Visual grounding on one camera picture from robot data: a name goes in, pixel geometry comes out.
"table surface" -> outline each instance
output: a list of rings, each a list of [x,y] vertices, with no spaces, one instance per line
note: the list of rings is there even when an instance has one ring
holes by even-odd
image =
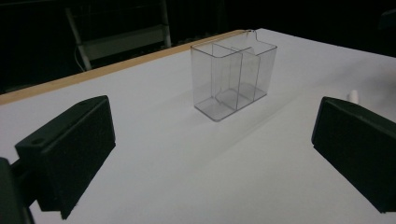
[[[71,105],[109,97],[117,146],[70,217],[40,223],[395,223],[313,148],[323,96],[396,121],[396,59],[260,29],[268,95],[221,122],[193,107],[190,45],[0,96],[0,157]]]

